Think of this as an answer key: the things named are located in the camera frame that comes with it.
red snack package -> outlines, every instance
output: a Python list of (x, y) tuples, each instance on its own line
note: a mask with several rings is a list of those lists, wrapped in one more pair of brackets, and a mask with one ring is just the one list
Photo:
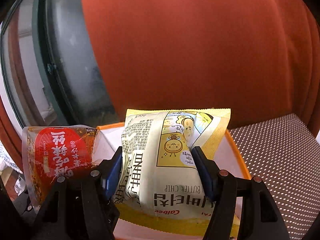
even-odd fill
[(79, 177), (90, 172), (96, 133), (96, 129), (85, 126), (23, 129), (23, 170), (36, 212), (56, 177)]

cartoon illustration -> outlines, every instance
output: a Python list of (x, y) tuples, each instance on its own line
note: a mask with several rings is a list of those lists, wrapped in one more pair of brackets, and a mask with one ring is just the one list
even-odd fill
[(198, 112), (186, 111), (186, 113), (196, 115)]
[(195, 126), (200, 133), (207, 128), (207, 126), (211, 123), (213, 117), (209, 114), (205, 113), (197, 113)]
[(164, 119), (163, 121), (163, 127), (170, 127), (174, 124), (174, 120), (173, 118), (167, 117), (166, 119)]
[(180, 136), (177, 136), (176, 134), (172, 134), (171, 137), (168, 137), (169, 141), (166, 141), (164, 144), (164, 150), (166, 152), (170, 153), (170, 157), (172, 154), (176, 157), (176, 153), (180, 152), (182, 150), (182, 143), (178, 139)]
[(181, 124), (184, 127), (183, 136), (187, 141), (189, 141), (192, 137), (193, 129), (195, 126), (193, 118), (191, 116), (187, 116), (186, 118), (181, 120)]

dotted fabric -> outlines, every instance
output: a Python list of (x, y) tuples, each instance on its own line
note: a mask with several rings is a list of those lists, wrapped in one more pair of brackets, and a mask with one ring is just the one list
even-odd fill
[(271, 192), (291, 239), (302, 239), (320, 210), (320, 145), (295, 114), (230, 131), (252, 176)]

transparent plastic packaging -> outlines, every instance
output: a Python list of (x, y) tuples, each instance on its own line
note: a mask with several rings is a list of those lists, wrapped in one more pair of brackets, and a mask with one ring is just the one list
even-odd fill
[(23, 129), (23, 170), (36, 212), (56, 177), (79, 177), (90, 172), (96, 133), (95, 128), (81, 125)]
[[(204, 235), (214, 203), (204, 196), (191, 150), (213, 159), (230, 109), (127, 110), (122, 172), (113, 201), (120, 218), (151, 229)], [(230, 236), (236, 236), (234, 216)]]

